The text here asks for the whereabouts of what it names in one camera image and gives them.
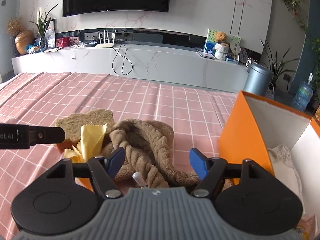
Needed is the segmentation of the yellow cleaning cloth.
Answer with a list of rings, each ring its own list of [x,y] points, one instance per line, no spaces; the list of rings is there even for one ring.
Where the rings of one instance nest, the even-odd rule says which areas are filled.
[[[86,163],[100,155],[106,130],[107,124],[82,126],[80,141],[72,149],[66,148],[63,157],[70,158],[73,163]]]

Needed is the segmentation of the brown bread-shaped sponge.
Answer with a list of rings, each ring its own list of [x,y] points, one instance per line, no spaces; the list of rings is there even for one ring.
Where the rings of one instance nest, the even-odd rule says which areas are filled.
[[[55,127],[61,127],[65,132],[65,140],[56,145],[58,151],[63,153],[65,148],[72,149],[72,146],[76,146],[80,141],[82,126],[104,124],[107,124],[107,131],[114,126],[112,111],[95,109],[88,113],[73,113],[66,118],[57,119]]]

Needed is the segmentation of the brown braided plush scarf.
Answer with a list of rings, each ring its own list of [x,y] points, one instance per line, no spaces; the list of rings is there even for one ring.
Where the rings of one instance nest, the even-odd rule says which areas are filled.
[[[195,172],[176,169],[171,147],[174,130],[155,120],[127,119],[117,122],[105,133],[101,155],[122,147],[125,162],[114,178],[124,181],[139,172],[149,188],[193,187],[200,179]]]

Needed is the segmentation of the white cotton cloth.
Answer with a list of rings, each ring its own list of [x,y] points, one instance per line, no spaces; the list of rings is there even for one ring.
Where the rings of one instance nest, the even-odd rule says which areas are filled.
[[[275,177],[295,193],[303,203],[302,182],[297,169],[294,167],[290,150],[280,144],[274,148],[268,148]]]

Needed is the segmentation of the golden round vase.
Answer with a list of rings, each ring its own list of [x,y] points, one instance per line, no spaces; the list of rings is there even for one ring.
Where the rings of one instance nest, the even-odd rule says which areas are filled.
[[[25,48],[29,44],[34,42],[34,33],[31,30],[23,30],[15,37],[16,49],[21,55],[25,55],[27,52]]]

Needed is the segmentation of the white wifi router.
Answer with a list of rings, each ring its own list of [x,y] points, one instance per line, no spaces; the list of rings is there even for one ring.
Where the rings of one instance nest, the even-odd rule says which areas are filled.
[[[111,33],[108,30],[104,30],[103,32],[98,31],[98,44],[95,47],[113,48],[116,43],[116,33],[116,30]]]

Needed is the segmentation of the potted green grass plant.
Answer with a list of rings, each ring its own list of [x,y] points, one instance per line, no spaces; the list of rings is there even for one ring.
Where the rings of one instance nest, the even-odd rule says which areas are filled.
[[[39,48],[40,48],[40,52],[44,52],[45,50],[47,50],[48,48],[48,42],[46,39],[46,31],[50,25],[50,22],[52,20],[52,18],[50,17],[50,13],[58,6],[58,4],[56,4],[55,6],[52,7],[52,9],[50,9],[48,12],[43,11],[43,12],[38,12],[37,15],[37,21],[29,21],[33,24],[35,24],[37,26],[39,35],[40,35],[40,39],[39,39]]]

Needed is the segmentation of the blue water bottle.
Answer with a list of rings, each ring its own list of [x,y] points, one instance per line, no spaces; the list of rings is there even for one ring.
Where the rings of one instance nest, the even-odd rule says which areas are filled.
[[[310,99],[313,96],[312,80],[313,74],[310,73],[308,80],[303,81],[299,85],[298,90],[292,100],[292,104],[295,107],[295,109],[305,111],[307,105],[310,102]]]

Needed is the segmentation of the white knitted pot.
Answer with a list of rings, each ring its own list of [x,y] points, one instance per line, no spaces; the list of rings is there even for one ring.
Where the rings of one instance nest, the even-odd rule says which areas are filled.
[[[216,43],[215,44],[215,58],[220,61],[225,61],[226,55],[229,51],[229,45],[226,43]]]

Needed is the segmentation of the floor plant with long leaves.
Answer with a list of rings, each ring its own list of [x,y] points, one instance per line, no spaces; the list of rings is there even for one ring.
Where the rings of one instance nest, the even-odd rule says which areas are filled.
[[[277,85],[276,82],[279,79],[279,77],[285,73],[296,73],[296,70],[289,70],[286,68],[286,66],[293,61],[299,61],[300,58],[295,58],[291,60],[285,60],[286,55],[288,52],[291,50],[291,47],[285,51],[284,55],[281,57],[281,59],[278,59],[278,53],[275,52],[272,54],[271,48],[268,44],[267,41],[263,42],[262,40],[260,41],[261,44],[263,45],[263,53],[266,54],[267,59],[268,59],[268,64],[262,63],[263,66],[265,66],[268,70],[272,72],[272,79],[271,82],[268,86],[269,90],[275,90]]]

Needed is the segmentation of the white round hand fan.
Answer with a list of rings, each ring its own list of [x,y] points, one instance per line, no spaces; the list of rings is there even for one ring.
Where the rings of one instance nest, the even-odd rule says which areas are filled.
[[[238,55],[240,52],[241,52],[241,46],[240,46],[240,43],[236,40],[232,40],[230,43],[229,43],[229,47],[232,51],[232,53],[234,55]]]

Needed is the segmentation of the green picture book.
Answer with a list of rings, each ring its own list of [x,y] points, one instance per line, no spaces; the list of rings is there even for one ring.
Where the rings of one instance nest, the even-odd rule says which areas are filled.
[[[207,37],[206,37],[206,41],[204,44],[204,49],[203,51],[205,53],[210,53],[212,55],[214,55],[215,53],[215,33],[216,30],[209,28],[208,29],[208,33],[207,33]]]

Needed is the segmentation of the brown teddy bear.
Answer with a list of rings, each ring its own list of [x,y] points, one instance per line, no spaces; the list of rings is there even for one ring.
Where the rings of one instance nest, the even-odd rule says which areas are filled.
[[[222,31],[217,31],[214,35],[214,40],[216,43],[224,43],[227,40],[227,34]]]

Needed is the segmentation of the ivy on cabinet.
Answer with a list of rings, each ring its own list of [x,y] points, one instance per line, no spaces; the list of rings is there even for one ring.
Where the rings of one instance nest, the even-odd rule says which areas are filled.
[[[313,90],[316,102],[319,102],[319,64],[320,64],[320,41],[319,38],[310,38],[311,49],[315,55],[315,64],[313,67]]]

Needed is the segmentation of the hanging ivy plant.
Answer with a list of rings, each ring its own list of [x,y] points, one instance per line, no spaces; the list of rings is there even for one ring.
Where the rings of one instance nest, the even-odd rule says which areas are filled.
[[[304,31],[305,34],[308,33],[308,19],[304,17],[304,14],[300,8],[300,1],[297,0],[281,0],[287,10],[292,13],[292,17],[297,21],[300,29]]]

